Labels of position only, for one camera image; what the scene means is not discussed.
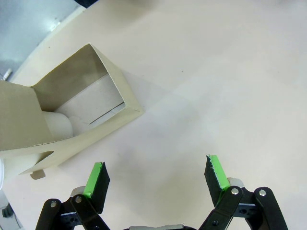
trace open box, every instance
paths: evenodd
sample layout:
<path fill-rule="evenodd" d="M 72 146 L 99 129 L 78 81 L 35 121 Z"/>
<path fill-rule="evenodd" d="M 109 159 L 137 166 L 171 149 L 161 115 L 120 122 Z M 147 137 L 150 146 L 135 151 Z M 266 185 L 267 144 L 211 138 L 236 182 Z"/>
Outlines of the open box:
<path fill-rule="evenodd" d="M 91 44 L 36 85 L 0 82 L 0 91 L 6 178 L 60 164 L 143 113 L 121 71 Z M 72 137 L 56 137 L 52 129 L 66 124 L 50 123 L 44 111 L 65 115 Z"/>

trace white table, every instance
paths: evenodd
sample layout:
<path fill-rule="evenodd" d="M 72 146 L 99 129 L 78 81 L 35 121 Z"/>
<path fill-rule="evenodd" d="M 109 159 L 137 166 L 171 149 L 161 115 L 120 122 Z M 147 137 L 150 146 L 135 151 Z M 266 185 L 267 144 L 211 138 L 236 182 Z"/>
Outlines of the white table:
<path fill-rule="evenodd" d="M 203 176 L 270 187 L 289 229 L 306 227 L 307 7 L 235 0 L 101 0 L 41 45 L 14 82 L 32 85 L 86 43 L 124 72 L 145 114 L 34 181 L 4 191 L 27 230 L 43 203 L 66 201 L 96 161 L 111 178 L 112 230 L 183 223 L 213 209 Z M 235 218 L 229 229 L 249 229 Z"/>

